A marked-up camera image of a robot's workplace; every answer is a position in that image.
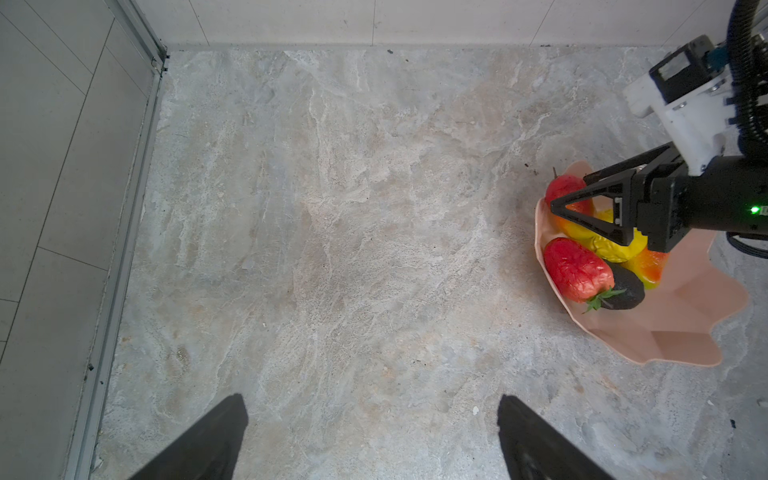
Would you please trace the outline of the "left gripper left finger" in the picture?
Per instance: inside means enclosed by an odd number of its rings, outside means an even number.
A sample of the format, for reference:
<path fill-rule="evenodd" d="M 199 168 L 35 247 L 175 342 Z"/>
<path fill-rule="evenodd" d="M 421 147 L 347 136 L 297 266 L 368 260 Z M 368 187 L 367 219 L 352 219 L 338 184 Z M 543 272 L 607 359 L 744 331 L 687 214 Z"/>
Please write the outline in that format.
<path fill-rule="evenodd" d="M 243 396 L 230 395 L 130 479 L 232 479 L 247 425 Z"/>

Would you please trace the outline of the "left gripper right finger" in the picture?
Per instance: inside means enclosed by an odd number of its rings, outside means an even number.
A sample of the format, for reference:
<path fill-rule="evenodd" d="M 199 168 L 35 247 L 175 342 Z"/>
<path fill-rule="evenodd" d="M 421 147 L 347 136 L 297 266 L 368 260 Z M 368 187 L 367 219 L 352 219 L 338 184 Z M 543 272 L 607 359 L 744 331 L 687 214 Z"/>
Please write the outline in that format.
<path fill-rule="evenodd" d="M 501 397 L 497 425 L 511 479 L 613 479 L 516 396 Z"/>

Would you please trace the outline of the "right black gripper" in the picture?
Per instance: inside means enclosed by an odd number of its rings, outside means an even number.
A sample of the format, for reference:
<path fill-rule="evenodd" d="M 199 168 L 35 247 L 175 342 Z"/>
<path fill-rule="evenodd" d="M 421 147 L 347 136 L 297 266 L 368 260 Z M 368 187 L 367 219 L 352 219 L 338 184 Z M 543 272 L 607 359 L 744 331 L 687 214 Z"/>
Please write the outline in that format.
<path fill-rule="evenodd" d="M 693 229 L 726 234 L 727 242 L 744 254 L 767 252 L 767 163 L 741 156 L 715 158 L 699 176 L 672 142 L 652 148 L 583 177 L 587 185 L 631 172 L 641 179 L 635 227 L 648 238 L 651 250 L 669 253 Z M 599 211 L 588 198 L 566 208 L 613 224 L 613 209 Z M 598 240 L 617 246 L 602 233 Z"/>

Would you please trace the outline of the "red-yellow mango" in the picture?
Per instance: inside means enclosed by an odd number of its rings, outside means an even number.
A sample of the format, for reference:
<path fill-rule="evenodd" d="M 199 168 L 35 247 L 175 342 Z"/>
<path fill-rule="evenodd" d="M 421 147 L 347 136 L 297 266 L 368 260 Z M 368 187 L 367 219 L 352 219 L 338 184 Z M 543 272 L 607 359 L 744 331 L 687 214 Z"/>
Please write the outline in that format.
<path fill-rule="evenodd" d="M 545 204 L 549 211 L 550 220 L 563 234 L 576 241 L 588 240 L 594 236 L 594 233 L 572 221 L 554 215 L 551 212 L 550 204 L 553 200 L 577 192 L 585 186 L 586 183 L 581 177 L 560 175 L 550 182 L 545 194 Z"/>
<path fill-rule="evenodd" d="M 668 258 L 668 253 L 655 252 L 645 248 L 624 262 L 622 266 L 634 273 L 646 290 L 652 290 L 659 286 Z"/>

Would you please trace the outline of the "black fake avocado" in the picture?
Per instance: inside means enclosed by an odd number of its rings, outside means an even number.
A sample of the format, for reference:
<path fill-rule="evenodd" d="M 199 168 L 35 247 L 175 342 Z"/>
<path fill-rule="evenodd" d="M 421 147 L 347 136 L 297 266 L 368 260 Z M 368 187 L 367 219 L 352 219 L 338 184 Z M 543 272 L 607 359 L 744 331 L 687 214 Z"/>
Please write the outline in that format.
<path fill-rule="evenodd" d="M 630 310 L 645 299 L 645 286 L 640 278 L 627 268 L 608 262 L 614 277 L 612 294 L 601 299 L 601 307 L 608 310 Z"/>

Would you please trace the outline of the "red fake strawberry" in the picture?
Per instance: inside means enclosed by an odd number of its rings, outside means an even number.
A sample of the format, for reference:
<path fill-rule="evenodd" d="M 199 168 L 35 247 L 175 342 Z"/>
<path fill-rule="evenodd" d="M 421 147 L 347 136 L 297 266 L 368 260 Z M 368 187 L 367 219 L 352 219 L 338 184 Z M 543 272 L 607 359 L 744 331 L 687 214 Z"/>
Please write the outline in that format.
<path fill-rule="evenodd" d="M 617 289 L 612 269 L 594 252 L 569 238 L 551 240 L 543 250 L 545 268 L 558 292 L 599 310 L 603 301 L 625 293 Z"/>

